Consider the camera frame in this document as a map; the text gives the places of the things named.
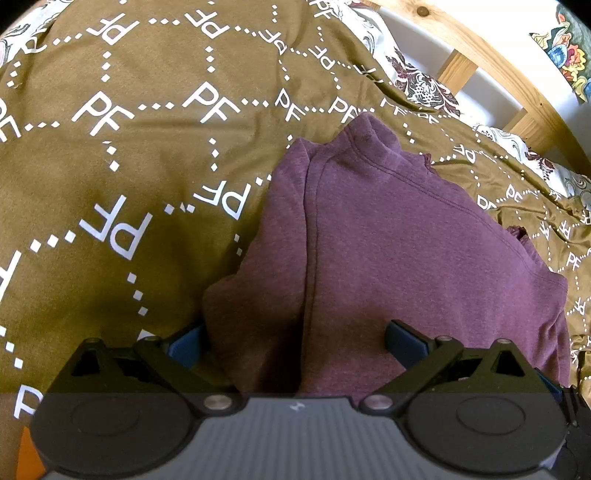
wood knot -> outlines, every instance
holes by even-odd
[[[431,13],[431,12],[429,11],[429,9],[427,7],[418,7],[417,13],[418,13],[419,17],[428,17],[429,13]]]

purple sweater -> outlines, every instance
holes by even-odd
[[[239,271],[204,294],[239,390],[360,398],[404,371],[385,350],[391,319],[474,348],[509,338],[568,383],[567,280],[429,160],[369,114],[291,146]]]

wooden bed frame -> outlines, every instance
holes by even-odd
[[[519,135],[536,153],[558,147],[577,173],[591,176],[591,162],[562,117],[534,84],[488,42],[438,7],[422,0],[359,0],[385,7],[454,48],[437,78],[455,95],[478,67],[504,87],[523,109],[503,128]]]

patterned fabric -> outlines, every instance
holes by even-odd
[[[530,35],[586,102],[591,98],[591,30],[562,4],[556,9],[556,20],[558,27],[548,33]]]
[[[485,134],[503,147],[519,163],[529,167],[550,189],[564,197],[577,196],[582,204],[591,210],[591,180],[531,151],[519,136],[483,125],[469,115],[461,113],[456,98],[445,85],[404,59],[398,44],[377,12],[364,5],[353,2],[350,4],[362,20],[352,17],[347,26],[357,38],[363,40],[374,59],[388,73],[394,85],[404,91],[409,100],[459,118],[474,131]]]
[[[73,0],[48,0],[20,19],[0,40],[0,67],[11,61],[19,51],[38,53],[47,48],[37,48],[37,35],[45,33],[48,26],[72,3]]]
[[[499,224],[525,227],[568,279],[571,382],[591,398],[591,364],[579,363],[591,352],[591,227],[578,197],[444,107],[408,100],[340,1],[195,8],[72,2],[40,30],[11,33],[0,68],[0,478],[14,478],[22,428],[80,341],[128,346],[190,324],[203,290],[238,269],[291,143],[328,142],[362,111],[406,151],[432,154]],[[408,214],[419,232],[421,212]]]

gray ribbed surface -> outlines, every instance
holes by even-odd
[[[50,473],[44,478],[70,477]],[[547,472],[522,478],[553,479]],[[345,398],[253,398],[236,415],[206,420],[174,460],[133,479],[472,480],[472,477],[449,473],[425,460],[408,445],[393,421],[358,413]]]

